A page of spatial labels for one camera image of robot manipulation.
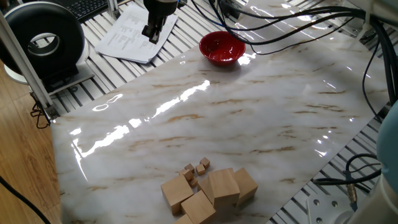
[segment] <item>paper sheet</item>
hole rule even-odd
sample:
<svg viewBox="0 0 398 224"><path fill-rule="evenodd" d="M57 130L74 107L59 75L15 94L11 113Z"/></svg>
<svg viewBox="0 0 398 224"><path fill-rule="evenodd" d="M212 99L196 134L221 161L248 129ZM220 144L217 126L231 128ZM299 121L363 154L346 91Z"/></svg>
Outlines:
<svg viewBox="0 0 398 224"><path fill-rule="evenodd" d="M149 42L148 37L141 34L147 24L148 11L135 4L130 4L95 47L95 50L111 57L148 63L166 42L177 18L176 15L167 17L158 43L153 44Z"/></svg>

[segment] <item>keyboard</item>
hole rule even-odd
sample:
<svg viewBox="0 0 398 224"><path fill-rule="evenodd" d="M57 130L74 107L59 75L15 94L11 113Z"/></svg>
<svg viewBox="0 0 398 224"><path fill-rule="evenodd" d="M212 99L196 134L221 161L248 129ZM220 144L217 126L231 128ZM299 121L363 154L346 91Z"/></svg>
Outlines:
<svg viewBox="0 0 398 224"><path fill-rule="evenodd" d="M69 9L79 22L85 22L108 8L107 0L55 0Z"/></svg>

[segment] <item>wooden block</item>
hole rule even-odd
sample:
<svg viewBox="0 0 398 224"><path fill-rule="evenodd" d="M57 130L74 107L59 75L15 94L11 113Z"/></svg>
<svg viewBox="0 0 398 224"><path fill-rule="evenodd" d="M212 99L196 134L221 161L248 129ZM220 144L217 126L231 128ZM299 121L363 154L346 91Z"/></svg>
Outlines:
<svg viewBox="0 0 398 224"><path fill-rule="evenodd" d="M193 191L183 175L162 184L161 187L173 215L181 212L181 203L193 195Z"/></svg>
<svg viewBox="0 0 398 224"><path fill-rule="evenodd" d="M203 164L205 166L205 169L209 168L210 166L210 160L208 160L206 157L204 157L201 161L200 164Z"/></svg>
<svg viewBox="0 0 398 224"><path fill-rule="evenodd" d="M236 206L239 206L247 199L253 197L259 186L249 175L245 168L242 168L235 172L235 180L236 183L238 183L239 190L241 191L241 193L239 194L239 200L236 203Z"/></svg>
<svg viewBox="0 0 398 224"><path fill-rule="evenodd" d="M216 218L216 210L203 191L181 203L182 212L189 216L193 224L208 224Z"/></svg>
<svg viewBox="0 0 398 224"><path fill-rule="evenodd" d="M178 172L179 175L184 175L183 173L186 171L186 169L181 170L180 172Z"/></svg>
<svg viewBox="0 0 398 224"><path fill-rule="evenodd" d="M190 170L184 170L182 172L182 175L184 175L186 180L192 180L192 178L193 178L193 173Z"/></svg>
<svg viewBox="0 0 398 224"><path fill-rule="evenodd" d="M189 186L196 187L197 185L198 185L198 179L196 179L196 177L193 177L192 180L189 182Z"/></svg>
<svg viewBox="0 0 398 224"><path fill-rule="evenodd" d="M185 169L192 171L192 174L195 173L195 168L193 167L192 164L188 164L188 165L185 167Z"/></svg>
<svg viewBox="0 0 398 224"><path fill-rule="evenodd" d="M203 175L206 173L205 166L203 164L197 165L197 174L198 175Z"/></svg>
<svg viewBox="0 0 398 224"><path fill-rule="evenodd" d="M209 201L211 201L211 202L214 201L213 191L211 190L211 186L210 186L208 177L206 177L203 180L199 181L199 183L198 183L198 192L201 191L201 190L203 191L203 193L205 193L205 195L207 196Z"/></svg>
<svg viewBox="0 0 398 224"><path fill-rule="evenodd" d="M179 218L174 224L193 224L191 219L188 217L188 215L183 215L181 218Z"/></svg>
<svg viewBox="0 0 398 224"><path fill-rule="evenodd" d="M215 208L238 202L240 190L232 168L209 172L208 177Z"/></svg>

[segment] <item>marble surface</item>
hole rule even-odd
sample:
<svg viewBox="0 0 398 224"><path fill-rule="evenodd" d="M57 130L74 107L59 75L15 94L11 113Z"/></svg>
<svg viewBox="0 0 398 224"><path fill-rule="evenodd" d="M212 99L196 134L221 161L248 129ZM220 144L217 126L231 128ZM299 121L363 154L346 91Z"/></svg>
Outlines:
<svg viewBox="0 0 398 224"><path fill-rule="evenodd" d="M296 11L283 0L250 0L248 11ZM247 38L270 39L311 18ZM243 17L237 26L264 21ZM311 27L262 52L328 32ZM242 167L258 183L251 203L215 223L265 223L373 117L361 79L371 54L335 33L281 53L249 47L239 63L219 68L198 47L51 125L65 211L82 223L173 223L160 185L202 157L211 169ZM376 110L387 102L382 61L367 92Z"/></svg>

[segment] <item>cable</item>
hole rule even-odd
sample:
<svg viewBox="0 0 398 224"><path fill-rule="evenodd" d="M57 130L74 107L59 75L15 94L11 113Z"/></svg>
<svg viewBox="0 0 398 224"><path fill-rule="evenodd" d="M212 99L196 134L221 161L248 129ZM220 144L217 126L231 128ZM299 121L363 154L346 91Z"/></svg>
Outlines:
<svg viewBox="0 0 398 224"><path fill-rule="evenodd" d="M245 14L247 16L254 17L254 18L257 18L257 19L288 19L288 18L293 18L293 17L298 17L298 16L304 16L305 13L307 13L307 12L322 11L322 10L329 11L329 10L332 10L332 9L340 11L340 12L341 11L346 11L346 12L351 11L350 8L343 7L343 6L324 6L324 7L316 7L316 8L313 8L313 9L306 9L304 11L300 11L298 13L295 13L295 14L292 14L292 15L288 15L288 16L260 16L260 15L257 15L257 14L252 14L250 12L246 12L244 10L238 9L238 8L232 6L231 4L229 4L228 2L225 2L225 1L219 1L219 3L221 3L221 4L225 5L225 6L228 6L231 9L234 9L235 11L240 12L241 14Z"/></svg>
<svg viewBox="0 0 398 224"><path fill-rule="evenodd" d="M36 102L35 105L33 105L32 111L30 112L30 116L33 117L33 118L34 118L34 117L37 117L36 128L38 128L38 129L44 129L44 128L50 126L50 125L49 125L49 121L48 121L47 117L45 116L45 114L43 114L43 112L42 112L42 110L41 110L41 108L40 108L38 102ZM40 117L41 117L41 116L45 116L46 119L47 119L47 124L45 124L45 126L43 126L43 127L40 127L40 126L39 126L39 122L40 122Z"/></svg>
<svg viewBox="0 0 398 224"><path fill-rule="evenodd" d="M351 165L351 163L355 159L358 159L358 158L361 158L361 157L369 157L369 158L377 159L377 157L375 155L372 155L372 154L358 154L358 155L355 155L355 156L351 157L347 161L346 170L344 172L346 174L350 174L351 172L349 171L349 166ZM358 184L358 183L361 183L361 182L365 182L365 181L371 180L371 179L373 179L375 177L378 177L380 175L381 175L381 169L379 169L379 170L377 170L377 171L373 172L372 174L369 174L369 175L367 175L365 177L360 177L360 178L357 178L357 179L352 178L350 180L340 180L340 179L331 180L330 178L319 178L319 179L312 180L312 182L314 184L318 184L318 185Z"/></svg>
<svg viewBox="0 0 398 224"><path fill-rule="evenodd" d="M270 55L270 54L274 54L274 53L277 53L277 52L281 52L281 51L283 51L283 50L286 50L286 49L288 49L288 48L290 48L290 47L294 47L294 46L297 46L297 45L300 45L300 44L306 44L306 43L309 43L309 42L313 42L313 41L319 40L319 39L321 39L321 38L323 38L323 37L326 37L327 35L332 34L332 33L336 32L336 31L338 31L339 29L341 29L343 26L345 26L347 23L351 22L353 19L354 19L354 18L351 18L350 20L348 20L348 21L346 21L345 23L343 23L341 26L337 27L336 29L332 30L331 32L329 32L329 33L327 33L327 34L324 34L324 35L322 35L322 36L320 36L320 37L317 37L317 38L312 39L312 40L307 40L307 41L304 41L304 42L299 42L299 43L296 43L296 44L292 44L292 45L289 45L289 46L287 46L287 47L284 47L283 49L276 50L276 51L273 51L273 52L269 52L269 53L258 53L258 52L256 52L256 50L254 50L253 45L250 45L250 47L251 47L252 51L253 51L254 53L258 54L258 55Z"/></svg>
<svg viewBox="0 0 398 224"><path fill-rule="evenodd" d="M366 66L365 73L363 74L363 79L362 79L362 92L363 92L363 96L365 97L366 103L368 104L368 106L370 107L371 111L372 111L373 114L374 114L375 119L376 119L378 122L381 123L382 121L381 121L379 115L378 115L378 114L375 112L375 110L373 109L373 106L372 106L371 102L369 101L368 96L367 96L366 91L365 91L365 79L366 79L366 75L368 75L369 67L371 66L372 61L373 61L373 58L374 58L374 56L376 55L376 52L377 52L377 50L378 50L378 48L379 48L379 44L380 44L380 41L378 40L378 41L377 41L377 44L376 44L376 48L374 49L374 52L373 52L373 54L372 54L372 57L371 57L371 59L370 59L368 65Z"/></svg>
<svg viewBox="0 0 398 224"><path fill-rule="evenodd" d="M361 168L356 169L356 170L354 170L354 171L350 171L350 173L355 173L355 172L360 171L361 169L364 169L364 168L367 168L367 167L370 167L370 166L377 166L377 165L381 165L381 163L368 164L368 165L362 166Z"/></svg>
<svg viewBox="0 0 398 224"><path fill-rule="evenodd" d="M196 4L195 1L192 1L192 3L193 3L193 5L195 6L195 8L198 10L198 12L199 12L205 19L209 20L210 22L212 22L212 23L214 23L214 24L216 24L216 25L218 25L218 26L222 26L222 27L225 27L225 28L226 28L226 26L224 26L223 24L220 24L219 22L216 22L216 21L214 21L213 19L210 19L208 16L206 16L206 15L201 11L201 9L197 6L197 4ZM284 20L290 19L290 18L295 18L295 17L298 17L298 16L314 16L314 15L319 15L319 14L324 14L324 13L332 13L332 12L341 12L341 11L342 11L341 9L328 9L327 11L326 11L326 10L319 10L319 9L323 9L323 8L324 8L324 7L315 8L315 9L308 9L308 10L305 10L305 11L302 11L302 12L298 12L298 13L296 13L296 14L292 14L292 15L288 15L288 16L271 17L271 19L276 19L276 21L273 21L273 22L270 22L270 23L265 24L265 25L263 25L263 26L259 26L259 27L255 27L255 28L239 29L239 28L234 28L234 27L230 27L230 26L227 26L227 27L228 27L230 30L235 30L235 31L254 31L254 30L259 30L259 29L263 29L263 28L269 27L269 26L274 25L274 24L276 24L276 23L278 23L278 22L281 22L281 21L284 21Z"/></svg>
<svg viewBox="0 0 398 224"><path fill-rule="evenodd" d="M12 193L15 197L19 198L22 202L24 202L30 209L32 209L45 224L51 224L50 221L45 217L45 215L29 200L27 200L23 195L21 195L18 191L12 188L4 179L0 176L0 184L2 184L10 193Z"/></svg>
<svg viewBox="0 0 398 224"><path fill-rule="evenodd" d="M323 21L327 21L329 19L334 19L337 17L356 17L356 18L360 18L360 19L364 19L366 17L366 13L360 9L350 9L350 8L345 8L345 7L323 7L322 10L318 10L318 11L310 11L310 12L299 12L299 13L327 13L327 9L333 9L333 12L339 12L336 14L332 14L330 16L326 16L323 17L321 19L316 20L315 22L311 22L308 23L302 27L299 27L298 29L286 33L283 36L280 36L278 38L272 39L272 40L267 40L267 41L263 41L263 42L250 42L247 39L244 39L241 37L241 35L236 34L233 32L233 30L242 30L242 29L235 29L233 27L229 27L227 26L227 24L225 23L225 19L221 18L220 14L218 13L218 11L215 8L214 2L213 1L209 1L210 6L212 7L212 9L214 10L217 18L221 21L221 25L236 39L240 40L241 42L244 42L245 44L249 44L251 45L253 51L254 47L253 45L263 45L263 44L271 44L274 42L277 42L279 40L285 39L287 37L290 37L291 35L294 35L298 32L300 32L301 30L304 30L310 26L313 26L315 24L321 23ZM195 5L195 7L198 9L198 11L205 16L200 10L199 8ZM293 14L293 15L289 15L289 17L297 17L299 16L299 13L297 14ZM281 19L286 19L288 18L288 16L280 16L280 17L261 17L259 15L255 15L255 14L250 14L250 13L244 13L246 15L252 16L252 17L256 17L256 18L268 18L268 19L273 19L275 21L272 22L272 24L275 24L276 22L280 22ZM383 25L379 22L379 20L374 17L371 16L370 20L369 20L370 25L374 28L375 30L375 34L377 34L377 36L379 37L379 41L381 43L381 47L382 47L382 52L383 52L383 59L384 59L384 68L385 68L385 72L386 72L386 81L387 81L387 89L388 89L388 94L389 94L389 99L391 104L393 105L396 101L397 101L397 95L398 95L398 58L396 57L396 52L394 49L393 44L391 43L391 40L385 30L385 28L383 27ZM260 29L261 27L266 27L269 26L271 23L269 22L266 25L260 26L260 27L256 27L253 29L246 29L246 31L248 30L254 30L254 29Z"/></svg>

